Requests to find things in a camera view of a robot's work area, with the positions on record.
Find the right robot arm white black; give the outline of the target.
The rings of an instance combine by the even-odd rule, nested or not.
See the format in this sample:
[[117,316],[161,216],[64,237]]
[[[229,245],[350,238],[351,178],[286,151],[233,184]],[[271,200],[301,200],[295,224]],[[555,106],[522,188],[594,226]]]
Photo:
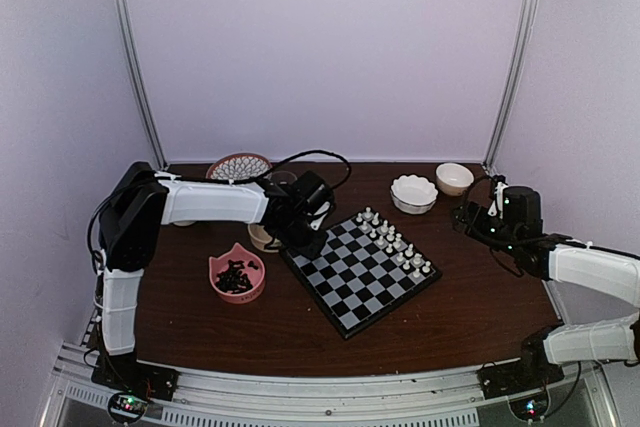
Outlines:
[[518,276],[548,285],[562,324],[536,334],[513,366],[519,387],[535,387],[551,365],[639,363],[639,257],[543,228],[537,191],[497,182],[489,206],[463,199],[453,226],[512,259]]

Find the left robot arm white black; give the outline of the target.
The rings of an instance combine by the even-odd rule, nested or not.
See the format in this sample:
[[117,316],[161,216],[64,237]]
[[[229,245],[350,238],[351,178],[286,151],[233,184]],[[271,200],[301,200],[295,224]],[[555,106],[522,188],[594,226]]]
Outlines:
[[161,229],[180,222],[258,224],[283,246],[315,258],[327,233],[321,224],[335,205],[334,189],[313,171],[291,184],[266,175],[242,180],[190,179],[132,164],[98,207],[98,277],[106,376],[123,391],[144,380],[134,352],[139,285],[152,262]]

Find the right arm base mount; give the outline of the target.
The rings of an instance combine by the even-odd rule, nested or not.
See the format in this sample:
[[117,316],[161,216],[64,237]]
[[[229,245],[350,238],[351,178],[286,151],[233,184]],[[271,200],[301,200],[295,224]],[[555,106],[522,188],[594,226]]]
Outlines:
[[558,365],[531,366],[523,360],[491,363],[476,374],[486,400],[544,389],[564,379],[563,369]]

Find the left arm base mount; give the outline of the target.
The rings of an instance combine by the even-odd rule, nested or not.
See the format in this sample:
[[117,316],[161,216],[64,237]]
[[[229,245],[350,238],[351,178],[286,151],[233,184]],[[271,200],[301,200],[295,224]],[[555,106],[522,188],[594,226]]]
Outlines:
[[172,368],[141,363],[131,354],[100,355],[91,381],[117,391],[134,394],[144,400],[171,401],[179,372]]

